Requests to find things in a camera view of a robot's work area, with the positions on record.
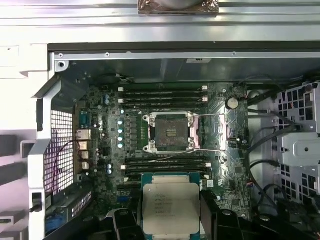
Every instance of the motherboard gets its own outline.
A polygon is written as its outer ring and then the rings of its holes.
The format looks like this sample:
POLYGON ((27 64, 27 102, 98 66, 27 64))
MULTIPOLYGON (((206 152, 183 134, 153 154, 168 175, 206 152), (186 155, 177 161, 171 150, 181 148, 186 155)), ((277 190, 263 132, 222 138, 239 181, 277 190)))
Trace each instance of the motherboard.
POLYGON ((128 83, 91 86, 77 103, 84 179, 94 184, 87 211, 128 207, 146 173, 199 173, 221 209, 250 218, 246 88, 231 83, 128 83))

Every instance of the green circuit board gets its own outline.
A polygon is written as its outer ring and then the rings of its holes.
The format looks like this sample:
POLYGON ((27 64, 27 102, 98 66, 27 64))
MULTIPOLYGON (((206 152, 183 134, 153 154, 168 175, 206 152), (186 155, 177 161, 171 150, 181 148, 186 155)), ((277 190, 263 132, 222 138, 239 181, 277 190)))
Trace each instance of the green circuit board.
POLYGON ((88 171, 94 182, 94 201, 87 211, 105 215, 112 209, 126 207, 130 204, 132 190, 141 187, 141 173, 169 169, 168 164, 153 164, 149 160, 168 158, 176 154, 170 151, 186 149, 186 138, 192 138, 183 128, 188 124, 183 114, 188 112, 199 116, 196 134, 202 150, 173 157, 170 164, 177 164, 175 169, 179 171, 200 171, 201 189, 212 191, 221 208, 232 209, 239 216, 249 218, 250 196, 244 191, 248 177, 243 159, 239 157, 239 151, 248 148, 246 96, 244 86, 235 87, 231 83, 132 83, 90 87, 81 100, 82 107, 76 112, 79 128, 91 129, 86 161, 92 166, 88 171), (236 109, 226 108, 229 98, 239 100, 236 109), (159 113, 154 128, 144 119, 152 113, 159 113), (157 126, 164 126, 166 133, 162 134, 157 126), (144 150, 153 135, 157 149, 163 152, 152 154, 144 150), (184 158, 190 161, 181 166, 178 161, 183 163, 184 158))

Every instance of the perforated metal panel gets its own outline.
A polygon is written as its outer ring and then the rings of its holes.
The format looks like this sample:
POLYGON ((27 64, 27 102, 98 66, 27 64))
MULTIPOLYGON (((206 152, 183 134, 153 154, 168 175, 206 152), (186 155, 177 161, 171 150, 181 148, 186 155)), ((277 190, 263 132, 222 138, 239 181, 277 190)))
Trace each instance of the perforated metal panel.
POLYGON ((44 181, 47 193, 56 195, 74 182, 73 150, 72 114, 52 110, 51 142, 44 155, 44 181))
MULTIPOLYGON (((318 83, 312 83, 296 87, 278 94, 275 109, 278 112, 304 126, 304 132, 319 131, 317 126, 317 102, 316 98, 320 93, 318 83)), ((287 123, 279 120, 279 129, 288 126, 287 123)))
POLYGON ((72 217, 75 217, 84 207, 89 203, 92 198, 92 192, 89 192, 74 208, 72 208, 72 217))
POLYGON ((310 203, 310 197, 320 192, 318 166, 290 167, 282 164, 281 186, 292 201, 310 203))

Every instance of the chip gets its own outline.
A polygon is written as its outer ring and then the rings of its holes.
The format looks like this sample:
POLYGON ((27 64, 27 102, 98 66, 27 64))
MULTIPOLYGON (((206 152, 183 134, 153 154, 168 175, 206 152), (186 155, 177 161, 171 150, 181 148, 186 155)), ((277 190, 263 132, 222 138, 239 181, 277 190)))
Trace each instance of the chip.
POLYGON ((232 200, 232 205, 233 206, 239 206, 240 205, 240 200, 239 199, 233 199, 232 200))

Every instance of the cpu socket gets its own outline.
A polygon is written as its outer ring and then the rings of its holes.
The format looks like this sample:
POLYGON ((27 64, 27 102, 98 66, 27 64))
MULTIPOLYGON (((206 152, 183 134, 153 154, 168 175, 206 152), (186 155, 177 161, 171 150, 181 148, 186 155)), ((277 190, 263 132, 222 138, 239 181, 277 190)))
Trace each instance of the cpu socket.
POLYGON ((199 149, 199 117, 190 111, 153 112, 144 115, 148 122, 148 145, 143 150, 151 154, 180 154, 199 149))

